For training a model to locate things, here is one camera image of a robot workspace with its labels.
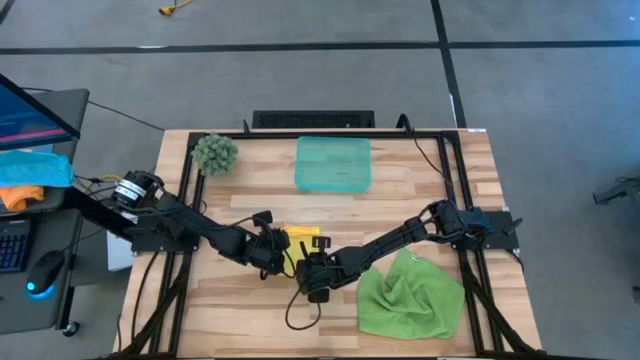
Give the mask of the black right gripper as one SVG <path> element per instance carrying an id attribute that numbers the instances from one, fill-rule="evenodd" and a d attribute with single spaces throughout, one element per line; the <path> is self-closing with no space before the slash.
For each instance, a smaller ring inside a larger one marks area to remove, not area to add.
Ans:
<path id="1" fill-rule="evenodd" d="M 325 236 L 312 237 L 312 249 L 303 254 L 296 263 L 296 281 L 300 289 L 307 289 L 307 299 L 311 303 L 321 304 L 329 301 L 331 288 L 340 286 L 344 275 L 338 273 L 348 260 L 349 247 L 343 247 L 328 254 L 325 249 L 331 246 L 331 238 Z"/>

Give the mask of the black computer mouse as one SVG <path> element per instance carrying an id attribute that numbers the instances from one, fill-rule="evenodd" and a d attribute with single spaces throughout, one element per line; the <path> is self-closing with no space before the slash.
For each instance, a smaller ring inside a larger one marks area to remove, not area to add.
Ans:
<path id="1" fill-rule="evenodd" d="M 32 296 L 40 296 L 49 291 L 62 269 L 65 255 L 60 250 L 46 252 L 30 269 L 26 290 Z"/>

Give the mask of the computer monitor with blue screen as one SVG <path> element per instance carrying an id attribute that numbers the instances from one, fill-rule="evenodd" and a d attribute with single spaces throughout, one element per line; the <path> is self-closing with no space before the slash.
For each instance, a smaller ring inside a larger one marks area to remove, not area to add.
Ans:
<path id="1" fill-rule="evenodd" d="M 0 74 L 0 150 L 78 140 L 80 132 Z"/>

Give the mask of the white box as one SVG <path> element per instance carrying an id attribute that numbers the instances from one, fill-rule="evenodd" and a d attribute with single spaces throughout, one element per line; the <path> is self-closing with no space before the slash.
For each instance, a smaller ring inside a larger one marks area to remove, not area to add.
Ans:
<path id="1" fill-rule="evenodd" d="M 107 233 L 107 269 L 111 272 L 129 268 L 133 265 L 134 256 L 131 243 L 123 238 Z"/>

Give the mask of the teal plastic basket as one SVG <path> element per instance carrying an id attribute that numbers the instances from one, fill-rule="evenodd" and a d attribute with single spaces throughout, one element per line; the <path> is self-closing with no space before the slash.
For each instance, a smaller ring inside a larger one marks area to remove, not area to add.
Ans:
<path id="1" fill-rule="evenodd" d="M 294 182 L 303 191 L 364 193 L 372 183 L 371 159 L 369 139 L 302 136 Z"/>

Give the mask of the grey computer cart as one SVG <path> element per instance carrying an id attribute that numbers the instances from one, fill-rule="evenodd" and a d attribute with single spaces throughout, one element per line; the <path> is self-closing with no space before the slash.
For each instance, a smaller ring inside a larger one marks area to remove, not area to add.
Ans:
<path id="1" fill-rule="evenodd" d="M 55 328 L 75 334 L 79 325 L 69 320 L 74 287 L 72 268 L 81 238 L 83 217 L 77 209 L 43 206 L 40 212 L 10 215 L 0 211 L 0 238 L 21 235 L 24 269 L 6 272 L 0 267 L 0 335 Z M 64 253 L 52 284 L 39 294 L 27 289 L 29 272 L 48 252 Z M 4 256 L 0 250 L 0 260 Z"/>

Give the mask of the green microfiber towel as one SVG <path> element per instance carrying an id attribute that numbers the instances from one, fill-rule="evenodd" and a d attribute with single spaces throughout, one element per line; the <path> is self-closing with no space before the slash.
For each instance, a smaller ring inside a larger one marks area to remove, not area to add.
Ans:
<path id="1" fill-rule="evenodd" d="M 397 253 L 387 274 L 371 268 L 357 287 L 359 330 L 400 340 L 452 337 L 464 304 L 458 281 L 407 249 Z"/>

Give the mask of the yellow microfiber towel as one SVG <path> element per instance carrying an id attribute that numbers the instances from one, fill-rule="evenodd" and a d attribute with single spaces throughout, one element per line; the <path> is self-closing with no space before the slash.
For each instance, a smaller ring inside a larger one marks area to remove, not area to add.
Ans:
<path id="1" fill-rule="evenodd" d="M 289 247 L 283 251 L 284 275 L 293 278 L 297 262 L 304 259 L 301 243 L 304 244 L 308 252 L 315 250 L 312 239 L 315 236 L 320 236 L 322 230 L 319 226 L 285 226 L 282 230 L 287 234 L 289 240 Z"/>

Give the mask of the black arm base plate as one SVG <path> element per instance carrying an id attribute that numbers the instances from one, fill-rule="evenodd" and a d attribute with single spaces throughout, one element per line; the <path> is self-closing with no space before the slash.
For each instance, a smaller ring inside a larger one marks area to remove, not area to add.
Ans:
<path id="1" fill-rule="evenodd" d="M 164 218 L 139 218 L 127 234 L 133 252 L 188 252 L 200 244 L 196 232 Z"/>
<path id="2" fill-rule="evenodd" d="M 471 228 L 460 240 L 451 244 L 452 248 L 479 250 L 499 249 L 516 250 L 519 242 L 516 235 L 517 227 L 522 223 L 522 218 L 514 219 L 510 212 L 488 211 L 484 212 L 489 228 Z"/>

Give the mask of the black metal table frame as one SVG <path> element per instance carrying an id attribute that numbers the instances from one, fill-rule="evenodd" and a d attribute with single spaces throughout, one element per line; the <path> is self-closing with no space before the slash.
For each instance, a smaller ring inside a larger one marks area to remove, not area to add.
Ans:
<path id="1" fill-rule="evenodd" d="M 372 183 L 364 193 L 300 190 L 294 182 L 302 136 L 366 138 Z M 239 153 L 227 175 L 205 176 L 191 151 L 199 132 L 164 135 L 156 173 L 166 191 L 219 224 L 270 210 L 273 228 L 319 226 L 332 253 L 364 245 L 450 200 L 463 211 L 505 211 L 488 135 L 474 129 L 307 129 L 235 131 Z M 466 250 L 421 241 L 402 249 L 429 260 L 465 290 L 455 334 L 398 340 L 359 330 L 359 280 L 311 303 L 296 281 L 262 276 L 221 256 L 207 241 L 183 254 L 136 257 L 115 360 L 180 358 L 452 358 L 544 360 L 522 267 L 505 250 Z M 371 268 L 388 270 L 397 253 Z"/>

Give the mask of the orange cloth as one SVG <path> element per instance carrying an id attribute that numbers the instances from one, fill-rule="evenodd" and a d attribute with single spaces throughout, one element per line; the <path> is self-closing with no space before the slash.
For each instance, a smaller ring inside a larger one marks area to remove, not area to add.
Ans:
<path id="1" fill-rule="evenodd" d="M 24 211 L 29 200 L 42 201 L 44 198 L 42 186 L 0 188 L 0 200 L 9 212 Z"/>

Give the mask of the artificial green succulent plant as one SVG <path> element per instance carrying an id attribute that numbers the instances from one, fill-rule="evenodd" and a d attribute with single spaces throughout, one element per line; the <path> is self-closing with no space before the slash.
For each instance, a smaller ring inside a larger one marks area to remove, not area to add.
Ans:
<path id="1" fill-rule="evenodd" d="M 199 139 L 191 151 L 193 161 L 202 174 L 217 176 L 230 173 L 234 168 L 238 147 L 231 138 L 210 133 Z"/>

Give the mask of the blue cloth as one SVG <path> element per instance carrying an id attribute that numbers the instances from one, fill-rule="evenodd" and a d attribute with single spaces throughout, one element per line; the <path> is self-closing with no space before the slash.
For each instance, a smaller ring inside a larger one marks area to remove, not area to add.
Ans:
<path id="1" fill-rule="evenodd" d="M 64 155 L 11 150 L 0 152 L 0 188 L 43 186 L 66 188 L 74 169 Z"/>

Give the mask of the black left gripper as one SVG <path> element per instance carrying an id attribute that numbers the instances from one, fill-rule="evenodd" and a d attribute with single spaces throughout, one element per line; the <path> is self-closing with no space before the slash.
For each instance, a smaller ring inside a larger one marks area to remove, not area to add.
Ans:
<path id="1" fill-rule="evenodd" d="M 255 213 L 250 217 L 254 226 L 260 228 L 259 233 L 244 229 L 245 248 L 240 256 L 242 265 L 251 265 L 261 271 L 262 276 L 277 275 L 279 273 L 279 251 L 276 249 L 275 236 L 270 224 L 273 222 L 270 210 Z M 283 251 L 290 247 L 290 239 L 286 233 L 278 235 L 280 247 Z M 291 262 L 285 252 L 281 253 L 284 273 L 291 272 Z"/>

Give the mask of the black backlit keyboard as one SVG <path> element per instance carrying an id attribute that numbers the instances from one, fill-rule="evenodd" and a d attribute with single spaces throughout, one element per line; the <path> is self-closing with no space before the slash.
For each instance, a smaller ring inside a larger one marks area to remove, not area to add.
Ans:
<path id="1" fill-rule="evenodd" d="M 0 273 L 23 272 L 30 246 L 29 219 L 0 221 Z"/>

